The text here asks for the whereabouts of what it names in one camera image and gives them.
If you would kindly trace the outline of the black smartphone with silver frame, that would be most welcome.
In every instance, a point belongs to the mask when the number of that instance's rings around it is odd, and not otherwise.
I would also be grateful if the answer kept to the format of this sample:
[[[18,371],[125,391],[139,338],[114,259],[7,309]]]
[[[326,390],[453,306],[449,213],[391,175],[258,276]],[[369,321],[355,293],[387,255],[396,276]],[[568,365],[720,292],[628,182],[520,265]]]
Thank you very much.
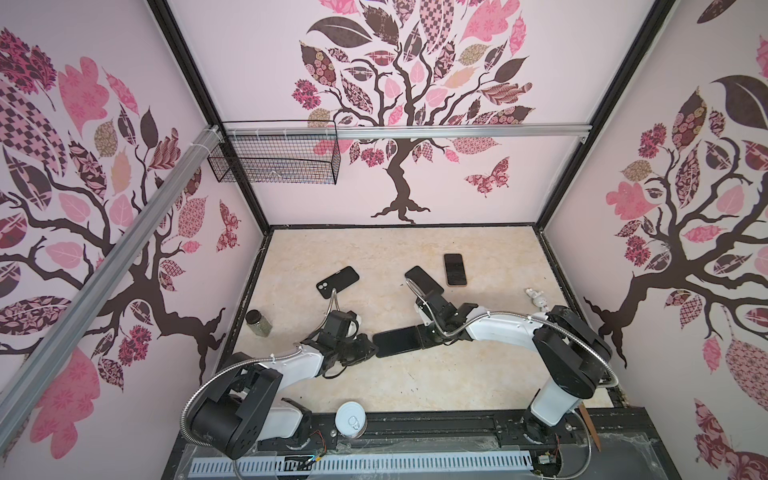
[[[444,266],[447,283],[450,286],[466,286],[467,274],[463,256],[459,253],[447,253],[444,255]]]

